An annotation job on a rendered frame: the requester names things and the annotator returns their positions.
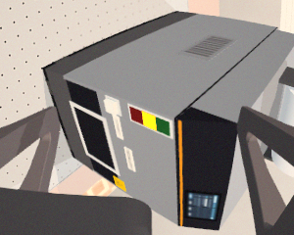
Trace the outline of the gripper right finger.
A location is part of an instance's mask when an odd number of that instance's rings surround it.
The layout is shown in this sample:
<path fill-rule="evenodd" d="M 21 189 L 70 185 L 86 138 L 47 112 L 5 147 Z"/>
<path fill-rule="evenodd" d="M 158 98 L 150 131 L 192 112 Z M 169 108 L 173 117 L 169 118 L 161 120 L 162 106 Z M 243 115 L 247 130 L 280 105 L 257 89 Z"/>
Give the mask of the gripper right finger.
<path fill-rule="evenodd" d="M 294 126 L 243 106 L 237 133 L 256 235 L 294 235 L 294 195 L 286 206 L 258 143 L 261 140 L 294 166 Z"/>

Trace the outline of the grey flat base plate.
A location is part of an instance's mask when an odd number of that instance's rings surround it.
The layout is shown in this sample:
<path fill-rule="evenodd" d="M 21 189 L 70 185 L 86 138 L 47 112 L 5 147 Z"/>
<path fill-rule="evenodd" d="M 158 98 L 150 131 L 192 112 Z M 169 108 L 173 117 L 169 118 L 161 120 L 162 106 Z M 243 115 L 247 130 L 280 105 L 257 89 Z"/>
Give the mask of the grey flat base plate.
<path fill-rule="evenodd" d="M 0 0 L 0 127 L 54 106 L 43 67 L 175 11 L 188 0 Z M 59 136 L 48 193 L 83 166 Z M 21 187 L 39 140 L 0 169 L 0 187 Z"/>

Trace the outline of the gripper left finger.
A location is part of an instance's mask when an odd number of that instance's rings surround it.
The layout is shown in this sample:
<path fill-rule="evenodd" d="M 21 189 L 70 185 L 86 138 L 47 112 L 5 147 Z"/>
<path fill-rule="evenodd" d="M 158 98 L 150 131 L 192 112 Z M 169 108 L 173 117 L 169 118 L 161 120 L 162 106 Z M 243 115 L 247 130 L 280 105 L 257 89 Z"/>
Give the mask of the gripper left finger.
<path fill-rule="evenodd" d="M 60 130 L 55 106 L 0 127 L 0 169 L 40 138 L 20 189 L 48 192 Z"/>

